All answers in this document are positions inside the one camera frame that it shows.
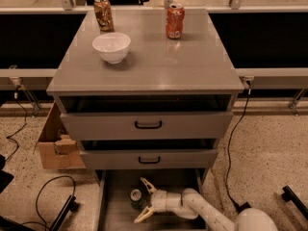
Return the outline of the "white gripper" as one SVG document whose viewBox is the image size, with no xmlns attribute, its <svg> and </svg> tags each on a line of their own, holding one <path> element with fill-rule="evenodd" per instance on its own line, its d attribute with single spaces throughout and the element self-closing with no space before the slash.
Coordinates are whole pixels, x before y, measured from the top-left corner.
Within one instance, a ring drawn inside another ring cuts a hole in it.
<svg viewBox="0 0 308 231">
<path fill-rule="evenodd" d="M 135 218 L 134 223 L 141 223 L 150 218 L 154 212 L 176 212 L 182 207 L 182 196 L 177 192 L 167 192 L 157 190 L 146 178 L 142 177 L 141 181 L 147 191 L 151 194 L 151 207 L 146 206 L 141 213 Z"/>
</svg>

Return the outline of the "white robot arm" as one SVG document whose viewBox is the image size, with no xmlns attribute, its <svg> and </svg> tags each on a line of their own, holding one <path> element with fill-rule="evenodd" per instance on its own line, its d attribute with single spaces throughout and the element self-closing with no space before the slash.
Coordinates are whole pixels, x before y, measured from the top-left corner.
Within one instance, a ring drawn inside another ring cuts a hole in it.
<svg viewBox="0 0 308 231">
<path fill-rule="evenodd" d="M 259 209 L 244 209 L 232 221 L 192 188 L 185 188 L 181 193 L 167 192 L 156 189 L 144 177 L 141 181 L 150 194 L 150 205 L 144 207 L 134 223 L 140 223 L 154 213 L 170 212 L 186 219 L 202 217 L 213 231 L 278 231 L 271 217 Z"/>
</svg>

